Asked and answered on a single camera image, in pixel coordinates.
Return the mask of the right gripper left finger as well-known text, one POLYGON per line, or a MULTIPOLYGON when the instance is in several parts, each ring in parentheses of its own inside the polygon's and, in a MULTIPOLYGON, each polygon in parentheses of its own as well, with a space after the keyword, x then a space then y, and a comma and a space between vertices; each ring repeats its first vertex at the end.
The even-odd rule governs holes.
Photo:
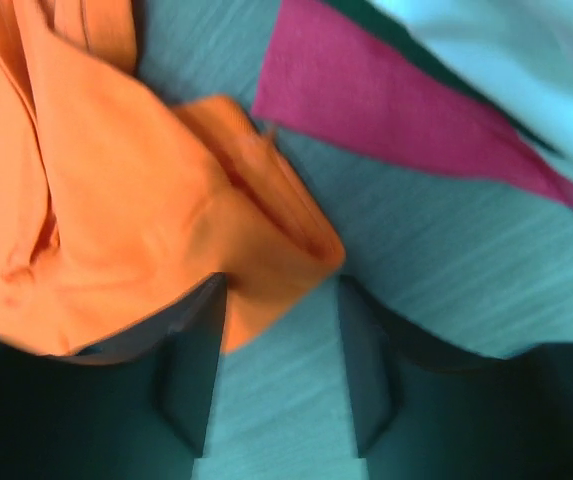
POLYGON ((204 453, 227 282, 67 357, 0 343, 0 479, 188 479, 204 453))

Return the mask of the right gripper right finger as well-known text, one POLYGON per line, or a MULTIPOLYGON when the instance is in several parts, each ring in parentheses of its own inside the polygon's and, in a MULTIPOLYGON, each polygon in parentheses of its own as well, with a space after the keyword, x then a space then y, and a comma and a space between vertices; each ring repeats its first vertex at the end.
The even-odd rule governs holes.
POLYGON ((368 478, 573 479, 573 343, 481 356, 346 276, 338 320, 368 478))

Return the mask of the orange t shirt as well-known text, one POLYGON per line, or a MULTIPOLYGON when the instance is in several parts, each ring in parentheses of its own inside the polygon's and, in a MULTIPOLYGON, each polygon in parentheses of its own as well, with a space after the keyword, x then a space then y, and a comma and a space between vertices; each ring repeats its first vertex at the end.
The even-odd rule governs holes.
POLYGON ((169 107, 135 76, 128 1, 0 1, 0 340, 74 354, 211 274, 225 351, 342 265, 340 238, 226 96, 169 107))

